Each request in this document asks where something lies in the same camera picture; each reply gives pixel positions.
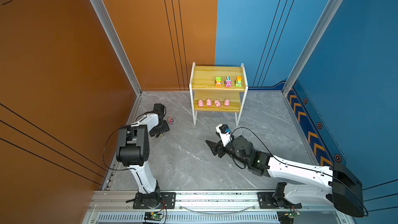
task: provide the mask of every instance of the blue wall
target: blue wall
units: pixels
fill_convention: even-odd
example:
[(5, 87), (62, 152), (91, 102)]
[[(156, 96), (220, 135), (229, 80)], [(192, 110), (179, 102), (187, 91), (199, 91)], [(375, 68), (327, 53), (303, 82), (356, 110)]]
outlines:
[[(397, 2), (343, 0), (298, 78), (364, 188), (398, 179)], [(393, 193), (398, 182), (363, 196)], [(398, 195), (365, 206), (397, 203)], [(397, 214), (398, 208), (370, 212), (357, 223), (397, 223)]]
[(275, 16), (278, 2), (218, 0), (215, 65), (244, 63), (249, 86), (272, 87), (285, 80), (328, 0), (281, 0)]

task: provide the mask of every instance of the two-tier wooden shelf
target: two-tier wooden shelf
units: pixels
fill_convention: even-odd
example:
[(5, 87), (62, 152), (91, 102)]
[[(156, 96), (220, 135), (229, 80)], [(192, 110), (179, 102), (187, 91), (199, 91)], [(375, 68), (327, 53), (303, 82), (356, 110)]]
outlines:
[[(220, 76), (222, 79), (222, 86), (215, 86), (215, 79)], [(232, 82), (232, 87), (225, 87), (225, 77), (229, 76)], [(242, 87), (235, 86), (236, 77), (242, 77)], [(218, 66), (195, 66), (192, 65), (191, 79), (189, 81), (189, 92), (191, 94), (192, 116), (193, 124), (196, 125), (196, 118), (198, 111), (206, 112), (234, 112), (235, 124), (238, 126), (240, 115), (242, 113), (243, 105), (245, 103), (246, 94), (248, 91), (248, 82), (246, 78), (245, 67), (243, 63), (241, 67), (218, 67)], [(245, 92), (242, 103), (240, 102), (239, 92)], [(198, 100), (204, 102), (203, 107), (198, 106)], [(211, 99), (211, 107), (206, 106), (206, 100)], [(224, 100), (229, 99), (230, 105), (224, 106)], [(216, 107), (214, 100), (221, 102), (221, 107)]]

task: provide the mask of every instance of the shelf leg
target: shelf leg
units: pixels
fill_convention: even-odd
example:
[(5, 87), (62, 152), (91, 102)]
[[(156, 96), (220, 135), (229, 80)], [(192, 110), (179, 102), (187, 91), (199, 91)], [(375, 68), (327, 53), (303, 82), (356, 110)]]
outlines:
[(189, 84), (189, 94), (191, 95), (193, 125), (196, 125), (196, 116), (195, 116), (195, 109), (193, 108), (193, 94), (192, 94), (192, 86), (191, 86), (191, 84)]
[(236, 126), (239, 125), (240, 115), (242, 114), (243, 105), (245, 104), (246, 94), (247, 94), (247, 92), (248, 92), (248, 89), (249, 89), (249, 87), (246, 86), (245, 94), (243, 95), (242, 105), (240, 106), (239, 117), (238, 117), (238, 120), (236, 121)]

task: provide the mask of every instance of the orange wall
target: orange wall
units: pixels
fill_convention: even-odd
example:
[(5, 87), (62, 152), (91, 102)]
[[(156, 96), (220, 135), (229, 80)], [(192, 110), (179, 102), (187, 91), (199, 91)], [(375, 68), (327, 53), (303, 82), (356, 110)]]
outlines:
[[(135, 93), (89, 0), (7, 1), (0, 0), (0, 216), (80, 223), (107, 172), (107, 137), (126, 123)], [(114, 151), (115, 139), (107, 163)]]
[(143, 90), (188, 90), (214, 65), (217, 0), (103, 0)]

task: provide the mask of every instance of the wall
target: wall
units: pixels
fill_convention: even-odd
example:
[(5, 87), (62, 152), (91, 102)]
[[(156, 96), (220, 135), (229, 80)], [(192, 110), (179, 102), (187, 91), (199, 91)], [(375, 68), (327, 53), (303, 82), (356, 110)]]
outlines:
[(218, 0), (216, 65), (245, 63), (250, 87), (286, 80), (328, 0)]
[(0, 15), (2, 222), (80, 223), (134, 91), (89, 0), (0, 0)]
[(188, 90), (214, 65), (217, 0), (103, 0), (142, 90)]
[[(395, 157), (398, 79), (397, 0), (343, 0), (298, 81), (363, 188), (398, 179)], [(365, 190), (364, 200), (398, 193), (398, 181)], [(398, 195), (366, 201), (396, 206)], [(395, 223), (397, 209), (358, 224)]]

